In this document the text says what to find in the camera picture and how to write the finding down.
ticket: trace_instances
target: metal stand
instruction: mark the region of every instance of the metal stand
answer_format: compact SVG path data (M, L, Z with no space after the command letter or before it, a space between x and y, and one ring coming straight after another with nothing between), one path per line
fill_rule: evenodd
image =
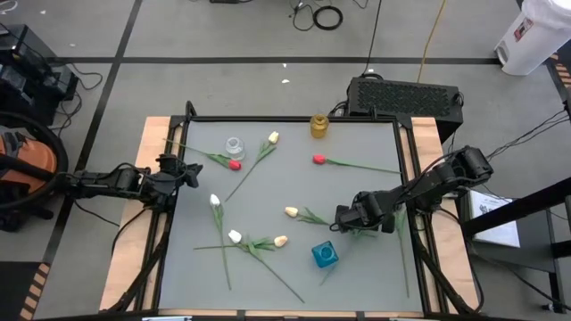
M550 207L566 204L567 217L571 213L571 177L564 179L554 185L529 194L524 198L517 199L510 204L504 205L497 210L492 210L478 218L470 219L462 224L462 231L466 238L472 237L476 233L500 226L502 224L525 218L531 214L548 210ZM561 274L559 273L558 258L571 256L571 241L555 242L551 215L547 213L547 226L549 228L549 241L545 243L534 243L528 249L522 246L521 249L512 249L490 244L482 244L488 250L493 251L495 259L507 261L526 268L535 268L548 272L550 277L550 289L553 299L564 302L563 290L561 286ZM525 240L525 233L520 231L520 241ZM549 264L535 264L532 262L536 257L538 260L550 260ZM544 309L553 310L556 313L566 313L557 303L544 305Z

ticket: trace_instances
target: gray mat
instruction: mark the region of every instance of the gray mat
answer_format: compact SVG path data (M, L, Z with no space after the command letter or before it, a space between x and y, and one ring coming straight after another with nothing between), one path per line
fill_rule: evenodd
M228 203L224 203L224 232L230 229L251 238L287 235L289 243L262 255L305 300L301 303L260 262L238 249L228 249L229 291L220 250L193 251L218 245L210 209L215 193L224 200L255 159L262 141L280 133L277 149L264 159ZM310 208L332 222L338 204L350 204L362 190L391 189L401 184L397 174L315 165L314 153L361 165L399 170L392 124L332 123L327 137L313 139L307 123L193 122L187 143L205 152L222 152L230 136L246 145L243 170L232 172L187 152L186 163L204 170L198 189L181 188L162 279L160 309L277 309L340 311L421 311L418 283L408 228L403 237L409 296L397 233L379 233L354 242L286 216L284 207ZM311 247L331 241L338 266L319 286L327 268L317 267Z

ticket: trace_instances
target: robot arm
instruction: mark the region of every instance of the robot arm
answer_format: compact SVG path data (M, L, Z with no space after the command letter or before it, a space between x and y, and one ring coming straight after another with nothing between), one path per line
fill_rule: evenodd
M156 210L173 210L171 195L183 184L198 187L196 177L203 165L186 165L168 154L161 154L156 160L160 171L154 174L149 168L136 168L128 163L121 163L109 173L78 171L63 178L62 190L75 199L111 196L139 200Z
M472 187L485 183L493 173L482 152L466 146L444 155L431 164L419 177L391 191L360 192L352 206L337 206L332 231L345 233L350 229L394 231L394 212L405 202L414 202L422 211L433 211L445 194L460 186Z

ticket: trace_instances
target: gray floor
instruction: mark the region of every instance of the gray floor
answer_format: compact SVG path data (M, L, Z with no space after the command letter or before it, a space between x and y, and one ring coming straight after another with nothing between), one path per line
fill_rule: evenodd
M286 0L215 5L207 0L144 0L125 55L132 57L358 56L367 55L377 1L366 10L333 0L344 14L340 29L300 32L291 25ZM25 22L60 56L113 57L134 0L20 1L2 23ZM420 57L438 11L438 0L384 0L373 50L376 57ZM449 0L428 50L430 57L492 57L492 49L518 14L514 0ZM307 16L298 17L300 26ZM134 161L145 117L180 114L192 100L202 115L311 115L344 99L362 64L121 64L87 169L109 170ZM82 64L107 76L110 65ZM392 80L415 81L418 65L378 64L371 69ZM458 86L466 96L465 123L456 146L491 152L561 108L545 67L525 78L493 65L428 65L422 81ZM87 134L103 85L82 94L83 110L62 137L73 166ZM496 193L522 196L569 177L571 128L559 125L492 161L488 184ZM107 198L82 205L118 221L124 202ZM58 202L52 204L57 208ZM564 214L563 209L555 209ZM554 218L557 237L569 234ZM0 260L41 260L54 220L32 220L18 234L0 234ZM117 228L73 209L39 302L36 317L95 313ZM485 292L484 311L498 317L568 319L540 311L545 303L510 274L476 261ZM563 274L571 263L562 260ZM545 291L547 275L520 272ZM571 298L571 281L565 280Z

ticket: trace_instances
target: black box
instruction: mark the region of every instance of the black box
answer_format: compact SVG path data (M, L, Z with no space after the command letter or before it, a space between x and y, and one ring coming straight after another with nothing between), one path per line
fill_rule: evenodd
M464 104L455 86L438 86L372 78L353 78L348 92L349 116L377 115L434 117L440 141L444 142L462 125Z

